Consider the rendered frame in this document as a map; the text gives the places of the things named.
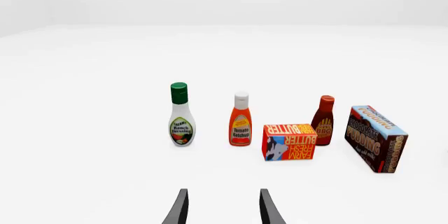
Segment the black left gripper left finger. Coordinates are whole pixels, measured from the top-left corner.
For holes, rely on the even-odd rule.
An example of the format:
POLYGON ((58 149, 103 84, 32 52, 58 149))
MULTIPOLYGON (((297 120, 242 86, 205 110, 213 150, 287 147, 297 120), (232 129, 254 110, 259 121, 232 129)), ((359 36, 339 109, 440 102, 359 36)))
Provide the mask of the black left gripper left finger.
POLYGON ((162 224, 186 224, 188 217, 188 190, 180 189, 178 196, 162 224))

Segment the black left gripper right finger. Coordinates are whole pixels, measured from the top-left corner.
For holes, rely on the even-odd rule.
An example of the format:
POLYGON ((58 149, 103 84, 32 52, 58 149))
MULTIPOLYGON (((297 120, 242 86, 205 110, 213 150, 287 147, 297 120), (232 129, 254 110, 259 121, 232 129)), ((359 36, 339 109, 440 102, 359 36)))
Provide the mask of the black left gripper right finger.
POLYGON ((260 190, 259 207, 262 224, 286 224, 267 189, 260 190))

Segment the red butter box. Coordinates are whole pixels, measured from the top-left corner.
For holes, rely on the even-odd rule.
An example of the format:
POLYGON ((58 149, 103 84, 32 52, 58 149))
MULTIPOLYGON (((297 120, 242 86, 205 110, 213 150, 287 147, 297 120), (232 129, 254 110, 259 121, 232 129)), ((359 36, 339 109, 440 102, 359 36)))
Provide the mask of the red butter box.
POLYGON ((317 133, 311 125, 265 125, 262 154, 266 161, 311 160, 317 133))

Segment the red tomato ketchup bottle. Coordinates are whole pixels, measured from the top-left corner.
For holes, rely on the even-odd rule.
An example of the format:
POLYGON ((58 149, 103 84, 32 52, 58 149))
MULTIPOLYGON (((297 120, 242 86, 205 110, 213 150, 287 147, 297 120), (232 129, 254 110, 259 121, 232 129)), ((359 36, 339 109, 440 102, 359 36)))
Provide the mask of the red tomato ketchup bottle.
POLYGON ((249 94, 238 92, 234 95, 234 108, 229 123, 229 143, 231 146, 249 146, 252 137, 252 120, 249 111, 249 94))

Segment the white ranch dressing bottle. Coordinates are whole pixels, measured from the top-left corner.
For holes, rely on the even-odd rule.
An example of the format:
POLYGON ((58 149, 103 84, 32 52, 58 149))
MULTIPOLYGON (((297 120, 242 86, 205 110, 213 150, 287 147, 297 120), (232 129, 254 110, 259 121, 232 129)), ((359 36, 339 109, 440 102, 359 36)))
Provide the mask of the white ranch dressing bottle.
POLYGON ((168 129, 175 146, 189 146, 196 133, 196 125, 188 104, 188 86, 185 83, 171 85, 172 112, 168 129))

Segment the dark red BBQ sauce bottle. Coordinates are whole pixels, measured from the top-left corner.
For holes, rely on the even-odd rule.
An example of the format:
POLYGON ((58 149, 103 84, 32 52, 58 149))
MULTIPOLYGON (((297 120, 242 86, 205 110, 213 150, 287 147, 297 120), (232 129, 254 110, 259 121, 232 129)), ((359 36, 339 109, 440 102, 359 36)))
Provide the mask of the dark red BBQ sauce bottle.
POLYGON ((320 99, 319 108, 314 115, 311 126, 317 133, 316 146, 327 146, 333 135, 333 104, 334 97, 323 95, 320 99))

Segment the brown chocolate pudding box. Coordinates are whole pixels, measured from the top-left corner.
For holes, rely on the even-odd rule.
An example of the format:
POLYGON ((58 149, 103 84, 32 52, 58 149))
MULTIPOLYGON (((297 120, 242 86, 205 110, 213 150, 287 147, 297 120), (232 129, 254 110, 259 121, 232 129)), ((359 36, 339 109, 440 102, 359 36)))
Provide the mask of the brown chocolate pudding box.
POLYGON ((371 106, 352 106, 346 141, 376 173, 394 173, 408 134, 371 106))

